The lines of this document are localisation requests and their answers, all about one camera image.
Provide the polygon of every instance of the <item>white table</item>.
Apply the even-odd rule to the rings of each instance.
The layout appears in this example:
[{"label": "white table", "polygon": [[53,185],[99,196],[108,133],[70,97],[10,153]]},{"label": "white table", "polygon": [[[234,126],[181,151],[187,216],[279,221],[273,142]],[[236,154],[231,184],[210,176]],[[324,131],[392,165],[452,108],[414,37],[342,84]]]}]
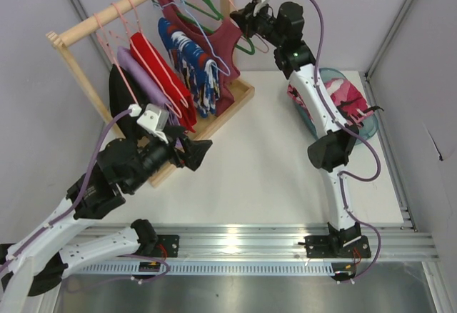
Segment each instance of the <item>white table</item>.
[{"label": "white table", "polygon": [[[356,71],[344,74],[361,91]],[[212,140],[197,170],[175,171],[159,188],[149,184],[103,222],[130,223],[138,218],[162,224],[315,224],[328,221],[321,177],[308,160],[313,143],[279,71],[246,71],[241,77],[256,88],[254,98]],[[356,216],[382,226],[403,223],[386,160],[377,136],[382,172],[376,181],[349,179]],[[356,145],[350,171],[371,176],[376,164],[364,145]]]}]

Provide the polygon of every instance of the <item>red shirt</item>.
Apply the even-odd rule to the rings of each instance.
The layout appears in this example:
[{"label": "red shirt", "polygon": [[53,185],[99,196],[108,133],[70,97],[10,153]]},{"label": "red shirt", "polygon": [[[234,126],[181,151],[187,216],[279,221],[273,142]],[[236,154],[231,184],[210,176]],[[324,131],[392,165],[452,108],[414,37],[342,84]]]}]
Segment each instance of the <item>red shirt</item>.
[{"label": "red shirt", "polygon": [[[189,131],[195,132],[192,126],[196,124],[197,118],[191,92],[186,88],[186,86],[180,80],[178,75],[176,75],[175,72],[164,61],[160,53],[151,45],[151,43],[149,43],[149,45],[151,45],[151,48],[155,51],[155,54],[157,55],[157,57],[154,56],[154,54],[148,47],[147,43],[149,43],[149,41],[147,41],[141,33],[135,33],[131,37],[130,52],[132,56],[143,67],[143,69],[149,74],[149,76],[152,79],[154,79],[154,76],[150,73],[148,68],[150,68],[150,70],[154,72],[155,77],[164,87],[164,91],[181,110],[182,117],[178,117],[179,124],[181,126],[186,127],[186,129],[188,129]],[[175,84],[177,89],[171,84],[168,75],[170,76],[171,81]],[[184,96],[184,99],[186,100],[189,106],[188,108],[186,108],[186,106],[184,106],[184,104],[181,102],[181,95],[179,93],[181,93]]]}]

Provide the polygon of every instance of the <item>green hanger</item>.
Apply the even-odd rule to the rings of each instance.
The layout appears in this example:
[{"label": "green hanger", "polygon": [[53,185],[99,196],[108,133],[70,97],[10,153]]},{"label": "green hanger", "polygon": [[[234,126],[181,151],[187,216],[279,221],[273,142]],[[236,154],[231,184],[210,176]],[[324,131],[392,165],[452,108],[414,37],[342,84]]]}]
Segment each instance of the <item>green hanger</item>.
[{"label": "green hanger", "polygon": [[[220,20],[224,19],[224,16],[222,15],[222,13],[214,6],[214,4],[213,4],[213,2],[211,0],[202,0],[202,1],[210,8],[210,10],[214,13],[214,15],[209,13],[209,12],[207,12],[204,9],[201,9],[200,7],[195,6],[194,4],[190,4],[187,1],[185,1],[185,2],[186,2],[187,6],[199,11],[200,13],[202,13],[202,14],[204,14],[204,15],[206,15],[206,16],[208,16],[208,17],[210,17],[210,18],[212,18],[212,19],[214,19],[216,21],[220,21]],[[183,20],[185,20],[187,22],[190,22],[191,24],[196,25],[196,22],[193,19],[183,15],[180,11],[177,12],[177,15],[178,15],[179,18],[181,18],[181,19],[183,19]],[[211,30],[206,26],[201,25],[201,28],[206,33],[210,33],[210,34],[214,33],[214,30]],[[244,47],[239,46],[238,44],[235,45],[235,47],[238,50],[241,50],[242,52],[245,52],[246,54],[249,54],[249,55],[255,54],[256,53],[256,48],[254,47],[254,44],[253,44],[252,40],[250,40],[249,38],[246,38],[245,40],[247,41],[247,43],[251,47],[250,50],[245,49]]]}]

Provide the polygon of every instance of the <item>teal basket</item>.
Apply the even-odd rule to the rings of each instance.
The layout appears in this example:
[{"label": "teal basket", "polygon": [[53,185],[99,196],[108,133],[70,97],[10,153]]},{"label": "teal basket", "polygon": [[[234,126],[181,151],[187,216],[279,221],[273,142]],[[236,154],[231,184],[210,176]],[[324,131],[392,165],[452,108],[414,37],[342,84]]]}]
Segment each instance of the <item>teal basket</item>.
[{"label": "teal basket", "polygon": [[[332,79],[347,79],[341,72],[336,69],[332,68],[320,68],[319,73],[321,74],[322,82],[326,83]],[[295,101],[293,102],[295,108],[297,109],[298,113],[300,114],[303,122],[305,123],[306,127],[308,127],[309,131],[313,134],[314,138],[317,139],[317,132],[316,127],[314,126],[313,122],[309,118],[306,111]],[[358,134],[362,136],[364,139],[370,139],[372,136],[376,134],[379,130],[379,123],[376,116],[373,114],[368,118],[363,120],[363,127],[360,129]],[[356,144],[360,144],[361,141],[357,139]]]}]

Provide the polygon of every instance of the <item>hanging clothes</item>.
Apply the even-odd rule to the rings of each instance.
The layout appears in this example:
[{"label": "hanging clothes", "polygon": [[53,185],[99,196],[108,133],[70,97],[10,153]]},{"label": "hanging clothes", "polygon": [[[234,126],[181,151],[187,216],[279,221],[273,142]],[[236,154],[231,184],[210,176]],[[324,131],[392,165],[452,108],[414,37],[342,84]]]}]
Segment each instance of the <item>hanging clothes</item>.
[{"label": "hanging clothes", "polygon": [[[143,67],[143,69],[148,72],[149,76],[153,77],[152,74],[149,73],[149,69],[154,71],[154,75],[160,81],[162,86],[164,86],[166,93],[171,97],[173,102],[181,111],[182,117],[178,116],[179,124],[186,127],[189,131],[195,132],[193,125],[196,124],[197,119],[191,92],[184,86],[178,75],[176,75],[164,61],[160,53],[151,45],[151,43],[149,43],[149,41],[144,38],[141,33],[135,33],[131,37],[131,43],[134,46],[134,48],[132,45],[130,47],[131,55]],[[149,43],[151,48],[154,50],[157,58],[151,52],[147,43]],[[181,102],[181,95],[186,100],[188,107]]]},{"label": "hanging clothes", "polygon": [[199,114],[206,118],[216,113],[219,78],[216,62],[165,18],[159,19],[159,34],[175,70],[191,91]]},{"label": "hanging clothes", "polygon": [[[147,104],[148,97],[141,90],[135,79],[121,66],[121,70],[135,94],[139,104]],[[112,116],[125,111],[135,101],[122,78],[117,66],[113,64],[109,73],[109,110]],[[144,135],[144,130],[136,123],[136,118],[124,116],[117,121],[119,128],[127,139],[139,140]]]},{"label": "hanging clothes", "polygon": [[[200,29],[193,24],[182,21],[176,15],[176,12],[179,11],[178,7],[170,4],[174,0],[157,1],[163,7],[164,16],[168,21],[170,21],[173,25],[176,25],[183,33],[185,33],[185,35],[187,35],[187,37],[195,41],[209,56],[213,56],[208,42],[201,34]],[[223,59],[223,61],[227,64],[228,69],[230,70],[230,76],[226,76],[225,74],[219,72],[221,98],[216,103],[216,115],[222,114],[235,101],[227,86],[230,82],[240,76],[240,71],[235,67],[235,64],[233,64],[233,51],[241,35],[241,30],[231,23],[230,18],[225,18],[222,21],[222,25],[220,25],[220,27],[215,30],[214,33],[208,35],[208,39],[213,46],[214,53]],[[226,67],[218,59],[215,59],[215,61],[218,68],[223,69],[225,72],[227,72]]]},{"label": "hanging clothes", "polygon": [[167,110],[170,115],[168,123],[170,125],[179,125],[178,117],[167,107],[171,102],[166,98],[157,83],[148,75],[141,65],[133,58],[129,49],[119,46],[117,48],[117,60],[119,65],[127,70],[136,83],[141,87],[143,93],[147,96],[150,103]]}]

